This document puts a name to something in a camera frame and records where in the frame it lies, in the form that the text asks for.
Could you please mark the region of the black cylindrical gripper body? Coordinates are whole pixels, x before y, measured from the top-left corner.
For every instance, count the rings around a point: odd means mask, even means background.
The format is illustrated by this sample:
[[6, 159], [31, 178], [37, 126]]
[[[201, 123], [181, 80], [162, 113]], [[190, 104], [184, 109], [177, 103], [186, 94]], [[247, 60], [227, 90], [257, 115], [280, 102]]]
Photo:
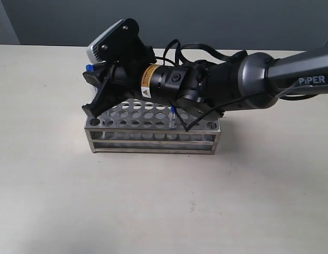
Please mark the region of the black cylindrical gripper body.
[[162, 105], [198, 103], [198, 71], [192, 63], [179, 66], [142, 65], [130, 74], [121, 64], [111, 72], [110, 105], [130, 98]]

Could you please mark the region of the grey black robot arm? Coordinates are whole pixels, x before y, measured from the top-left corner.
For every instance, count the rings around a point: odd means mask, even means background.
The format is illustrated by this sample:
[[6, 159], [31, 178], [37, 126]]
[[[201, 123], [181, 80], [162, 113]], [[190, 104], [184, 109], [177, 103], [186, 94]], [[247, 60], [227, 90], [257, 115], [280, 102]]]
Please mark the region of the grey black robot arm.
[[257, 52], [235, 63], [97, 64], [83, 76], [97, 89], [83, 106], [90, 117], [133, 98], [213, 121], [228, 111], [270, 108], [286, 94], [328, 94], [328, 46], [282, 59]]

